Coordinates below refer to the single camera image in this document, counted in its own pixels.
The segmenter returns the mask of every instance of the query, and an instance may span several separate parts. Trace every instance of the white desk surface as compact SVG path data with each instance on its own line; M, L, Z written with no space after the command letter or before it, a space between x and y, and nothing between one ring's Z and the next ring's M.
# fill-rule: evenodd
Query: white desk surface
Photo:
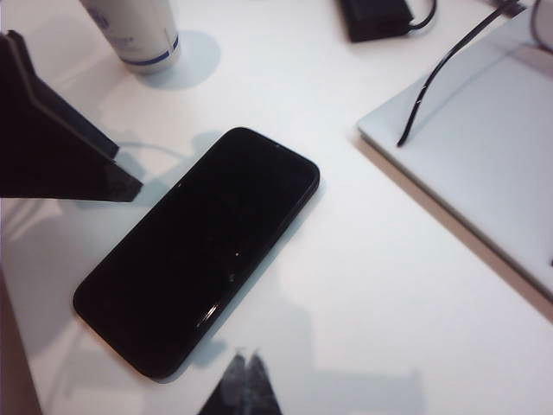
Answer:
M3 201L3 269L44 413L195 414L237 348L264 357L285 414L553 413L551 322L371 163L355 128L490 10L441 0L430 32L353 45L333 0L182 0L181 62L142 80L76 0L4 0L3 29L25 35L38 74L145 183L131 204ZM158 384L71 297L236 125L315 161L321 188Z

